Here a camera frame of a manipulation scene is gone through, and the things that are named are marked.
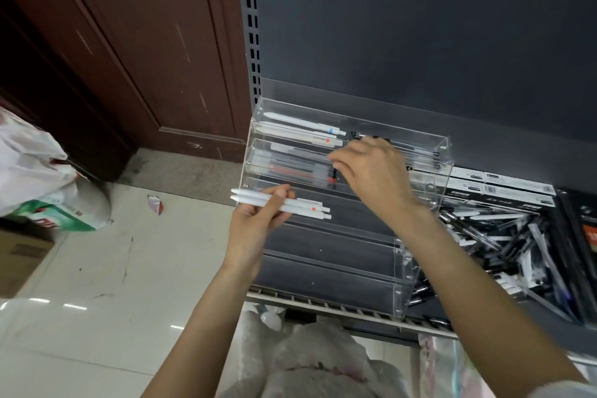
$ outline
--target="white sleeve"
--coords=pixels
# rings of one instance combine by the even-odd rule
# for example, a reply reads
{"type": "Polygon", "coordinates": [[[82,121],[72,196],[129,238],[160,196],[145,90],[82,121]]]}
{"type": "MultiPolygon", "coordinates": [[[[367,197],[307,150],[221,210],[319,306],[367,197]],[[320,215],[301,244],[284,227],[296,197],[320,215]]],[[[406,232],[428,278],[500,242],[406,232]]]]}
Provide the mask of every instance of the white sleeve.
{"type": "Polygon", "coordinates": [[[597,398],[597,387],[575,381],[548,384],[534,390],[528,398],[597,398]]]}

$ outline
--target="person's left hand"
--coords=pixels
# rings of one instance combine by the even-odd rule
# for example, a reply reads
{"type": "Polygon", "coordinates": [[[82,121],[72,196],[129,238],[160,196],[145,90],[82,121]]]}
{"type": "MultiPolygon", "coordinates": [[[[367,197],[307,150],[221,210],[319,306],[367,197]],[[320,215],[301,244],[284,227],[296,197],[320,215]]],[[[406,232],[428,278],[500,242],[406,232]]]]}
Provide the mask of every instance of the person's left hand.
{"type": "Polygon", "coordinates": [[[248,281],[253,281],[259,272],[267,233],[292,215],[279,211],[284,198],[295,198],[290,184],[270,187],[262,192],[272,194],[264,207],[241,204],[233,211],[223,263],[223,267],[242,274],[248,281]]]}

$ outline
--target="brown cardboard box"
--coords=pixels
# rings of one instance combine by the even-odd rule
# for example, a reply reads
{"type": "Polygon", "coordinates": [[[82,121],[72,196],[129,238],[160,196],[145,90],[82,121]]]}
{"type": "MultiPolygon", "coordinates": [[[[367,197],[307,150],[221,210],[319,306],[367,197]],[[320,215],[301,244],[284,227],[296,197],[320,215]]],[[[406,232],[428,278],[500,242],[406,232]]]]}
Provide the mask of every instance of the brown cardboard box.
{"type": "Polygon", "coordinates": [[[13,298],[54,242],[0,228],[0,297],[13,298]]]}

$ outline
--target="orange label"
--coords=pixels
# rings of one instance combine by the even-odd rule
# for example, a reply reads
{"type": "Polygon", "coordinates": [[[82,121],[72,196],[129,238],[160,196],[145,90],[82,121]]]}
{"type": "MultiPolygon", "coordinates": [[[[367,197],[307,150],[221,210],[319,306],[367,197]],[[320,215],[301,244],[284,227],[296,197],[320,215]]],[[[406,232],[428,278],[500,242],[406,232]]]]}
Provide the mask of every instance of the orange label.
{"type": "Polygon", "coordinates": [[[583,229],[585,230],[585,234],[587,235],[587,240],[589,241],[591,250],[597,253],[597,228],[589,227],[588,225],[583,225],[583,229]]]}

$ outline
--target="forearm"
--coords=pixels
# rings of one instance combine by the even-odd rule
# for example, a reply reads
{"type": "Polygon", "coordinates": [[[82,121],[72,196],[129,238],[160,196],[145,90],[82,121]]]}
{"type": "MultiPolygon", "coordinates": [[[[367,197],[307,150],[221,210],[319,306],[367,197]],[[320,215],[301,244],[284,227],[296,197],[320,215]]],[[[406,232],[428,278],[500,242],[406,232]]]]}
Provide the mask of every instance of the forearm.
{"type": "Polygon", "coordinates": [[[220,268],[142,398],[212,398],[250,280],[220,268]]]}
{"type": "Polygon", "coordinates": [[[584,381],[564,351],[427,209],[397,218],[392,228],[425,271],[467,354],[496,396],[524,397],[550,382],[584,381]]]}

